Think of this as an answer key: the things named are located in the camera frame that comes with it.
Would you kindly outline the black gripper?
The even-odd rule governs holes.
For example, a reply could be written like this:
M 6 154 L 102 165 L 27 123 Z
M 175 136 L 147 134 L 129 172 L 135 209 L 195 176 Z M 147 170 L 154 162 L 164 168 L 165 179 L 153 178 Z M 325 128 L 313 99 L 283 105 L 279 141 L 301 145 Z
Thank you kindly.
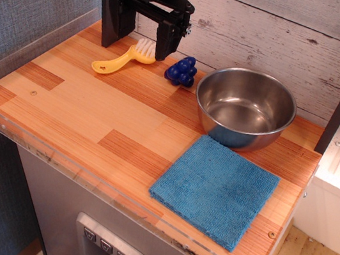
M 102 13 L 102 46 L 129 35 L 135 29 L 136 13 L 158 22 L 155 59 L 174 53 L 184 33 L 190 32 L 194 7 L 188 0 L 106 0 Z

